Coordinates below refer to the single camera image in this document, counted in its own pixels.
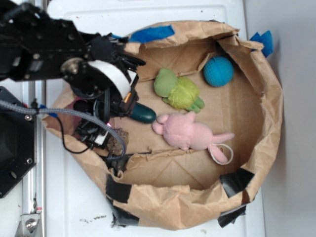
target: green stuffed toy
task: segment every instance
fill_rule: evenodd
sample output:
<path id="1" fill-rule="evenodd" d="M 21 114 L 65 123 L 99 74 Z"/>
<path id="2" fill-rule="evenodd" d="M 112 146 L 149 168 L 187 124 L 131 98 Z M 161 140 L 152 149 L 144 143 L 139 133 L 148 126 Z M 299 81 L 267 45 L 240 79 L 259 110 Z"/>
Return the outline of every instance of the green stuffed toy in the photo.
<path id="1" fill-rule="evenodd" d="M 170 69 L 160 69 L 154 90 L 162 100 L 177 110 L 200 112 L 205 104 L 199 98 L 199 89 L 187 77 L 177 77 Z"/>

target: blue ball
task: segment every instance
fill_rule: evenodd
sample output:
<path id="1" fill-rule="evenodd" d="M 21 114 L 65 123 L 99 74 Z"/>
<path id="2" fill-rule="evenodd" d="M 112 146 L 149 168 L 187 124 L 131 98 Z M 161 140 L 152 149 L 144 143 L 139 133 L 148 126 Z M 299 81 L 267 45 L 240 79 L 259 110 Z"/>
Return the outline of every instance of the blue ball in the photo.
<path id="1" fill-rule="evenodd" d="M 224 57 L 211 58 L 204 67 L 204 78 L 211 86 L 224 86 L 233 79 L 232 63 Z"/>

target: paper bag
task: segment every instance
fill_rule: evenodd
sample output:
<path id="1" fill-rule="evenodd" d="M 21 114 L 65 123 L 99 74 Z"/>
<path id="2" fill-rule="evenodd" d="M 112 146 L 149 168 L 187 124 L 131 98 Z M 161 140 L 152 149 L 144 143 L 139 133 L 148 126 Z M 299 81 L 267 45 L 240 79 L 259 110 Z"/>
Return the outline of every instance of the paper bag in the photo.
<path id="1" fill-rule="evenodd" d="M 129 133 L 127 154 L 134 154 L 126 171 L 114 176 L 97 155 L 87 151 L 73 155 L 90 179 L 113 205 L 114 214 L 140 226 L 177 230 L 193 227 L 254 200 L 277 155 L 282 123 L 282 89 L 263 45 L 244 41 L 238 30 L 218 22 L 178 21 L 175 35 L 140 44 L 129 43 L 126 52 L 143 59 L 136 90 L 140 103 L 157 115 L 177 112 L 154 93 L 153 82 L 162 67 L 188 75 L 200 89 L 205 108 L 196 121 L 206 123 L 214 134 L 233 132 L 226 144 L 234 160 L 218 165 L 205 151 L 182 151 L 170 147 L 153 132 L 151 124 L 115 118 L 115 128 Z M 234 65 L 234 77 L 222 87 L 212 87 L 202 75 L 205 63 L 215 55 Z M 54 104 L 67 107 L 75 99 L 69 87 Z M 74 118 L 61 116 L 66 144 L 72 150 L 86 146 L 72 136 Z M 47 130 L 61 136 L 54 118 L 43 120 Z"/>

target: plush toy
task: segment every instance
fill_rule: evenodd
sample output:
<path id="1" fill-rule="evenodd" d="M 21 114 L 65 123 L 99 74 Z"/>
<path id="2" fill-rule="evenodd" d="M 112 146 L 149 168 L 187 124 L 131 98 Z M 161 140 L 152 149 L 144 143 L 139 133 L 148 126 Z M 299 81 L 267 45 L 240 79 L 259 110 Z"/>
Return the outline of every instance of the plush toy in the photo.
<path id="1" fill-rule="evenodd" d="M 211 86 L 224 86 L 233 79 L 234 68 L 232 63 L 224 57 L 211 58 L 203 69 L 204 78 Z"/>
<path id="2" fill-rule="evenodd" d="M 208 149 L 212 158 L 218 164 L 224 165 L 232 161 L 233 150 L 221 144 L 232 139 L 233 133 L 223 133 L 213 135 L 211 129 L 201 122 L 194 122 L 196 113 L 191 111 L 183 115 L 180 113 L 171 115 L 160 115 L 157 121 L 153 123 L 153 130 L 159 135 L 163 135 L 165 141 L 173 146 L 184 151 L 189 148 L 194 150 Z M 231 151 L 230 160 L 221 152 L 217 145 L 223 145 Z"/>
<path id="3" fill-rule="evenodd" d="M 155 83 L 155 93 L 177 110 L 200 112 L 204 102 L 199 98 L 199 89 L 187 77 L 177 77 L 170 69 L 160 69 Z"/>

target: stuffed animal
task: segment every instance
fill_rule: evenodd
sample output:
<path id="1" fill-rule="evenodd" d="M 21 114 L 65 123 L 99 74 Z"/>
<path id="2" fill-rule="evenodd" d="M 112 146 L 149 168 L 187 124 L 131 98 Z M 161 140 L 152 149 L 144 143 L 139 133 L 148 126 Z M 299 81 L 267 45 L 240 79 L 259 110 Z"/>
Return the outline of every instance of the stuffed animal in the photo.
<path id="1" fill-rule="evenodd" d="M 178 147 L 184 151 L 187 151 L 189 148 L 194 150 L 208 149 L 212 158 L 218 164 L 230 163 L 233 158 L 233 150 L 221 143 L 232 139 L 235 135 L 233 133 L 213 135 L 206 124 L 194 122 L 195 117 L 196 113 L 193 111 L 185 115 L 180 113 L 160 115 L 152 125 L 153 130 L 155 133 L 163 135 L 165 141 L 173 147 Z M 217 145 L 223 145 L 231 151 L 230 160 L 227 159 Z"/>
<path id="2" fill-rule="evenodd" d="M 187 77 L 177 77 L 170 69 L 160 69 L 154 90 L 163 101 L 177 110 L 200 112 L 205 104 L 199 98 L 199 89 Z"/>

